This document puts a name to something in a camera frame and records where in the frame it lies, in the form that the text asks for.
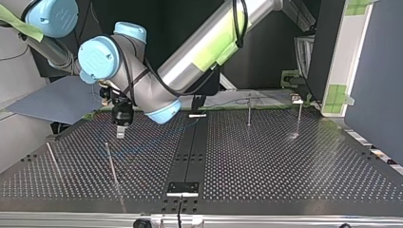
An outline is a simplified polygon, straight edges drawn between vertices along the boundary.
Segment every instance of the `black bracket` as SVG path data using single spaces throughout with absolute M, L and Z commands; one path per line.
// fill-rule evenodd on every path
M 168 197 L 198 197 L 199 186 L 197 182 L 170 182 L 166 195 Z
M 207 96 L 205 95 L 194 95 L 192 100 L 192 110 L 190 111 L 189 118 L 200 118 L 206 117 L 206 114 L 202 111 L 199 111 L 199 108 L 204 106 L 205 100 Z

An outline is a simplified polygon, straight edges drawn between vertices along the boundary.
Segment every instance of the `green tape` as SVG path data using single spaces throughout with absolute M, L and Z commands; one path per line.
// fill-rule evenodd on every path
M 346 85 L 329 85 L 323 112 L 334 114 L 341 113 L 343 105 L 346 102 L 346 91 Z
M 350 0 L 345 14 L 347 16 L 364 15 L 369 4 L 370 0 Z
M 44 33 L 39 28 L 22 22 L 1 4 L 0 4 L 0 20 L 9 23 L 15 29 L 21 31 L 22 33 L 26 34 L 29 37 L 32 37 L 38 42 L 41 42 L 42 39 L 44 38 Z
M 238 21 L 240 28 L 243 28 L 245 20 L 242 11 L 238 12 Z M 237 35 L 232 10 L 229 10 L 224 16 L 219 27 L 218 30 L 220 32 L 214 35 L 211 41 L 201 49 L 193 60 L 193 64 L 201 71 L 206 71 L 215 63 L 223 65 L 238 50 L 235 44 Z

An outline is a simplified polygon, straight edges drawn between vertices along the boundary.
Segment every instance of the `white wall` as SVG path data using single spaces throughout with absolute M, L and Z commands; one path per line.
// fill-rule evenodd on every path
M 0 28 L 0 40 L 0 60 L 19 55 L 27 47 L 13 28 Z M 4 109 L 45 85 L 30 51 L 0 61 L 0 172 L 37 149 L 51 133 L 49 122 L 12 115 Z
M 371 12 L 372 5 L 367 7 L 364 15 L 343 16 L 323 99 L 324 105 L 326 105 L 330 85 L 346 85 L 347 95 L 350 95 Z M 346 107 L 347 105 L 345 104 L 340 114 L 325 112 L 322 112 L 322 114 L 326 117 L 344 117 Z

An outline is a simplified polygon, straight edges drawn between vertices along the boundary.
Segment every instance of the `metal frame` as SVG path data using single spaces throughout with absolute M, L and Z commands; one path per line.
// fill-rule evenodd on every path
M 0 213 L 0 227 L 132 227 L 136 219 L 149 219 L 154 227 L 178 227 L 176 216 L 139 214 Z M 397 227 L 403 218 L 377 217 L 214 217 L 181 216 L 185 227 Z
M 282 11 L 296 24 L 302 31 L 307 31 L 317 20 L 306 8 L 302 0 L 284 1 Z
M 297 116 L 294 116 L 294 113 L 297 113 L 297 109 L 291 109 L 290 111 L 292 112 L 290 113 L 292 114 L 292 119 L 289 119 L 289 121 L 293 122 L 297 119 Z M 86 200 L 72 198 L 45 201 L 42 199 L 2 199 L 0 200 L 1 210 L 14 211 L 14 213 L 0 212 L 0 227 L 8 227 L 11 225 L 24 227 L 27 225 L 31 226 L 32 224 L 36 224 L 36 226 L 40 227 L 42 225 L 51 226 L 57 222 L 58 225 L 63 224 L 65 227 L 94 227 L 99 225 L 102 225 L 103 227 L 122 227 L 129 226 L 134 219 L 138 218 L 156 219 L 159 221 L 163 220 L 163 224 L 166 225 L 164 227 L 169 227 L 170 225 L 175 227 L 177 226 L 178 213 L 181 213 L 183 224 L 193 224 L 192 227 L 200 225 L 198 221 L 203 221 L 203 225 L 206 227 L 242 227 L 242 225 L 246 223 L 253 223 L 256 227 L 268 225 L 276 225 L 277 227 L 284 225 L 286 227 L 286 225 L 291 224 L 305 226 L 322 224 L 326 227 L 328 225 L 341 225 L 341 221 L 350 221 L 351 223 L 355 222 L 355 224 L 369 226 L 379 224 L 384 226 L 403 224 L 403 218 L 376 218 L 378 216 L 401 216 L 401 209 L 403 207 L 402 203 L 398 200 L 389 202 L 383 200 L 380 202 L 352 202 L 345 200 L 326 201 L 302 199 L 300 201 L 289 201 L 287 199 L 279 199 L 241 200 L 236 202 L 233 200 L 213 201 L 204 199 L 202 189 L 205 178 L 204 167 L 207 163 L 206 141 L 207 133 L 209 131 L 208 119 L 208 117 L 199 119 L 194 125 L 191 125 L 184 130 L 164 187 L 164 189 L 167 189 L 170 182 L 199 182 L 201 184 L 201 191 L 198 197 L 183 199 L 179 197 L 162 197 L 161 199 L 154 201 L 128 200 L 125 201 L 125 207 L 122 206 L 121 201 L 104 199 Z M 254 127 L 254 122 L 256 120 L 256 116 L 254 117 L 254 115 L 252 115 L 251 127 Z M 189 125 L 194 122 L 194 119 L 188 119 L 184 124 Z M 364 160 L 368 159 L 368 161 L 366 161 L 367 164 L 371 167 L 375 167 L 377 171 L 387 177 L 388 180 L 393 180 L 394 184 L 403 186 L 402 177 L 394 172 L 390 166 L 381 160 L 376 160 L 372 154 L 364 153 L 361 155 L 361 151 L 365 150 L 369 152 L 369 150 L 359 142 L 355 141 L 350 135 L 348 135 L 348 133 L 341 129 L 335 130 L 339 131 L 339 133 L 337 133 L 338 140 L 347 141 L 348 145 L 351 147 L 359 148 L 359 156 L 363 156 Z M 32 155 L 39 155 L 40 153 L 46 152 L 47 149 L 44 145 L 37 151 L 33 152 Z M 23 167 L 23 163 L 16 163 L 11 170 L 8 170 L 8 175 L 17 173 Z M 6 178 L 4 173 L 0 175 L 0 180 L 3 178 Z M 39 210 L 51 211 L 52 213 L 37 213 Z M 143 217 L 141 212 L 153 216 Z M 365 215 L 374 216 L 374 219 L 367 217 L 311 217 L 311 215 Z

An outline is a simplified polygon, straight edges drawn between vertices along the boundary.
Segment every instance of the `green label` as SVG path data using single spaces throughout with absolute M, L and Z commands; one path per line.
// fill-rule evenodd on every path
M 9 23 L 15 29 L 21 31 L 22 33 L 26 34 L 29 37 L 32 37 L 38 42 L 41 42 L 42 39 L 44 38 L 44 33 L 39 28 L 22 22 L 1 4 L 0 4 L 0 20 Z
M 238 21 L 240 29 L 242 29 L 245 21 L 242 11 L 238 12 Z M 215 63 L 223 65 L 238 50 L 235 44 L 237 35 L 232 10 L 229 10 L 224 16 L 219 26 L 219 32 L 214 35 L 214 38 L 201 49 L 193 60 L 193 64 L 202 71 L 206 71 Z

